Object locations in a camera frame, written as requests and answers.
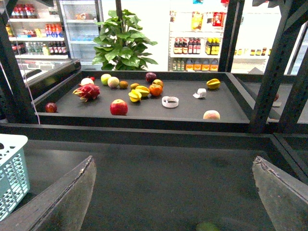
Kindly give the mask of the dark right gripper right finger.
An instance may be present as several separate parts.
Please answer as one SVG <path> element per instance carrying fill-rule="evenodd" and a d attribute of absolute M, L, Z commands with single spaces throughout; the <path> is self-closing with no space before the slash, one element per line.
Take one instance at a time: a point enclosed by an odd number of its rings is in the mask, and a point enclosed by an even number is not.
<path fill-rule="evenodd" d="M 308 229 L 308 186 L 257 156 L 252 172 L 259 197 L 277 231 Z"/>

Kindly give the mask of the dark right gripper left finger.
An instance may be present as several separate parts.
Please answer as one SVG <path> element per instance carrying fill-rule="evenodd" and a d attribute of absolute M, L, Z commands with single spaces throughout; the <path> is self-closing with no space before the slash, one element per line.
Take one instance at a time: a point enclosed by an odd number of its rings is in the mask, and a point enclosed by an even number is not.
<path fill-rule="evenodd" d="M 78 231 L 88 210 L 97 168 L 92 156 L 1 221 L 2 231 Z"/>

